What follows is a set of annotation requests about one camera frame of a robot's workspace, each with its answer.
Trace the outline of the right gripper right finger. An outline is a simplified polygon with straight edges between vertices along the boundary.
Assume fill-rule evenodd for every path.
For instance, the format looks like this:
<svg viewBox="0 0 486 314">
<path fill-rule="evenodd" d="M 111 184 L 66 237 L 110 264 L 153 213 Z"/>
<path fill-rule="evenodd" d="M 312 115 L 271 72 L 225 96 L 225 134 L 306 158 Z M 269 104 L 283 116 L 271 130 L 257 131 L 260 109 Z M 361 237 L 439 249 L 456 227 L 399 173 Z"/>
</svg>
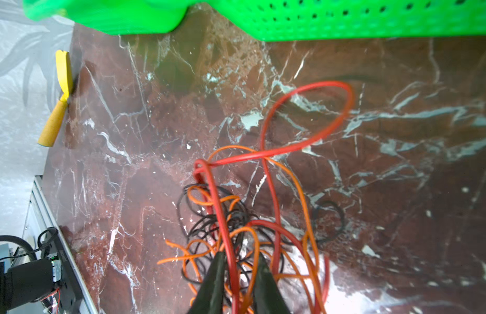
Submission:
<svg viewBox="0 0 486 314">
<path fill-rule="evenodd" d="M 253 295 L 255 313 L 291 313 L 279 292 L 278 286 L 274 281 L 267 263 L 265 262 L 260 262 L 258 265 Z"/>
</svg>

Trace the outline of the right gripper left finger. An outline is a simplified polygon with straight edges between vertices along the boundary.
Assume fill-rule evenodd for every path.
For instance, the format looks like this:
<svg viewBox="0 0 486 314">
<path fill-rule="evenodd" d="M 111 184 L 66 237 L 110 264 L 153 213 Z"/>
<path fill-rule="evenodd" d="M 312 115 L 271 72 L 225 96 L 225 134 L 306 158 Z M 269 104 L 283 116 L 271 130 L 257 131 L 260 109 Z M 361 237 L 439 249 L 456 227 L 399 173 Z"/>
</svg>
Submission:
<svg viewBox="0 0 486 314">
<path fill-rule="evenodd" d="M 226 264 L 226 254 L 224 252 L 216 253 L 187 314 L 221 314 L 223 312 Z"/>
</svg>

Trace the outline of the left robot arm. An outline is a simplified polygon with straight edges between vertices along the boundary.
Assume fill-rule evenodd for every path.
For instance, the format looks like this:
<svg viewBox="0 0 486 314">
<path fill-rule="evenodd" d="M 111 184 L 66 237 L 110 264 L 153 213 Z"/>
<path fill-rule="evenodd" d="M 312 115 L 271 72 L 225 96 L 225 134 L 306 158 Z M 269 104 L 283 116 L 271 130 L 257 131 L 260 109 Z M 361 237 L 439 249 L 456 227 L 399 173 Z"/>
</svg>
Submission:
<svg viewBox="0 0 486 314">
<path fill-rule="evenodd" d="M 30 259 L 28 263 L 6 270 L 6 258 L 0 258 L 0 313 L 34 302 L 53 291 L 53 265 L 50 260 L 38 260 L 32 246 L 19 237 L 0 235 L 0 242 L 17 244 Z"/>
</svg>

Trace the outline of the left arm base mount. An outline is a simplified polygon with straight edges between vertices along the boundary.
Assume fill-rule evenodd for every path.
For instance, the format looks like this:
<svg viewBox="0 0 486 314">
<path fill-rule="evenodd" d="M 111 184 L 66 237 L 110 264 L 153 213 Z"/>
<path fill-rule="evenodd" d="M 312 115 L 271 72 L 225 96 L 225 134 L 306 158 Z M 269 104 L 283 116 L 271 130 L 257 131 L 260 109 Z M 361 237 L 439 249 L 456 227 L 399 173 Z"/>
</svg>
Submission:
<svg viewBox="0 0 486 314">
<path fill-rule="evenodd" d="M 83 292 L 57 228 L 49 227 L 37 238 L 40 257 L 52 266 L 53 291 L 41 300 L 45 313 L 80 313 Z"/>
</svg>

